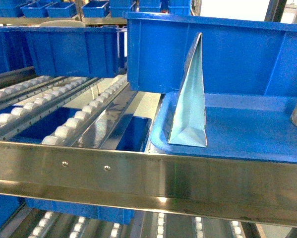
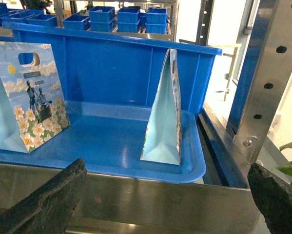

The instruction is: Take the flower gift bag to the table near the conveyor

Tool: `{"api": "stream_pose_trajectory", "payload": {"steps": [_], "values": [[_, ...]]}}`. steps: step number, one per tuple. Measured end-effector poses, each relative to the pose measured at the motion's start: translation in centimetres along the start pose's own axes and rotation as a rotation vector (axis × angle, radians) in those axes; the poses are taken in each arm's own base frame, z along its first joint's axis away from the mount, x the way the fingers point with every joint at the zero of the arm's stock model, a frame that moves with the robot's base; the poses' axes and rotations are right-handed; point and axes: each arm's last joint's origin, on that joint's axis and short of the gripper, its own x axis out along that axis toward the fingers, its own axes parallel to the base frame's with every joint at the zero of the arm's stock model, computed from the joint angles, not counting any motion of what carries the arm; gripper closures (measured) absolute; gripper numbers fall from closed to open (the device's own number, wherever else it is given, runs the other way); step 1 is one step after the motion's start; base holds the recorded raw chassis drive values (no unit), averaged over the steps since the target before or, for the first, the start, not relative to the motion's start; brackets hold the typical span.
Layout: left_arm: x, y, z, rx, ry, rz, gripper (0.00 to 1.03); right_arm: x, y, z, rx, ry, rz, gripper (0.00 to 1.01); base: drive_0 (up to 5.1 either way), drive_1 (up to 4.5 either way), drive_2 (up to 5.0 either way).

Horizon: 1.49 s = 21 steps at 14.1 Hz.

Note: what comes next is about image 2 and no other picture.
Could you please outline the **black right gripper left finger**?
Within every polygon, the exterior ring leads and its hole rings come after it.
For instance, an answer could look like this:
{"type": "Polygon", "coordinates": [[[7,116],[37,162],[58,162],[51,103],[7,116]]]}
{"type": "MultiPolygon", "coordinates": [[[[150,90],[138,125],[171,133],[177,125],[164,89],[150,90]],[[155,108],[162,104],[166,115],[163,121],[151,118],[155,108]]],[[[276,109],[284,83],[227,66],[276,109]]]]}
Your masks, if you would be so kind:
{"type": "Polygon", "coordinates": [[[82,194],[87,170],[82,158],[0,214],[0,234],[63,234],[82,194]]]}

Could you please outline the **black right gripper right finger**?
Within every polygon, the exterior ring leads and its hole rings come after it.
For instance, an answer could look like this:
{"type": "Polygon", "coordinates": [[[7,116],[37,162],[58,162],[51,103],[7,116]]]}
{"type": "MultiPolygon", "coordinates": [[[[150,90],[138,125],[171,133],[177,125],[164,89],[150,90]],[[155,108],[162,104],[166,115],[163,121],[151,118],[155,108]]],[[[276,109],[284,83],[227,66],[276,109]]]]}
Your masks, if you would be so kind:
{"type": "Polygon", "coordinates": [[[253,163],[248,182],[256,207],[272,234],[292,234],[292,185],[253,163]]]}

